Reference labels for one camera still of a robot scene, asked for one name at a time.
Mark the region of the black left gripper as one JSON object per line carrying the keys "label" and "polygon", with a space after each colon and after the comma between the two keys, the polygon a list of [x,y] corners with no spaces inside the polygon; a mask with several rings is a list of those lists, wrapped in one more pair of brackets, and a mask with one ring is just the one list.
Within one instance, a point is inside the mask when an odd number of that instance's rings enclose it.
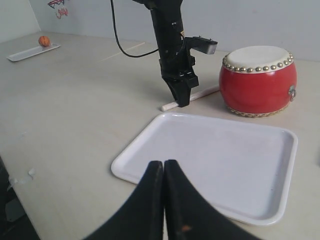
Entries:
{"label": "black left gripper", "polygon": [[196,37],[178,37],[158,47],[161,76],[180,108],[190,104],[191,88],[199,85],[193,69],[195,58],[190,53],[197,41]]}

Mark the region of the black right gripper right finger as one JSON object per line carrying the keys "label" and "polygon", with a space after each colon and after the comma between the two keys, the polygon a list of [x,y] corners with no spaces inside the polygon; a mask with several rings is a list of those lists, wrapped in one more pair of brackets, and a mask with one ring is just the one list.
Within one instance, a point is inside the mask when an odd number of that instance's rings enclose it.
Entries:
{"label": "black right gripper right finger", "polygon": [[176,160],[164,162],[165,218],[169,240],[258,240],[195,189]]}

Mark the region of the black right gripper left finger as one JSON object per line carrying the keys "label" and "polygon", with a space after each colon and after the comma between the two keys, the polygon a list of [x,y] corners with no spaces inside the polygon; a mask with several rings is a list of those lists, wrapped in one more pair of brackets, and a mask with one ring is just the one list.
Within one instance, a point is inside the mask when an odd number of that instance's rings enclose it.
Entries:
{"label": "black right gripper left finger", "polygon": [[151,161],[138,185],[87,240],[162,240],[164,227],[163,163]]}

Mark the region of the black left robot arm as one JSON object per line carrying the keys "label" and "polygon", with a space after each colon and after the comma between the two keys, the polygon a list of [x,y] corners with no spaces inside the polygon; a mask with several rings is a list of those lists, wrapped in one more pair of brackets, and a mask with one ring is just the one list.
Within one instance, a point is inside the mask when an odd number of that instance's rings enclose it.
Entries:
{"label": "black left robot arm", "polygon": [[193,66],[195,58],[187,45],[181,0],[138,0],[150,10],[159,52],[161,77],[179,107],[190,104],[191,89],[199,85]]}

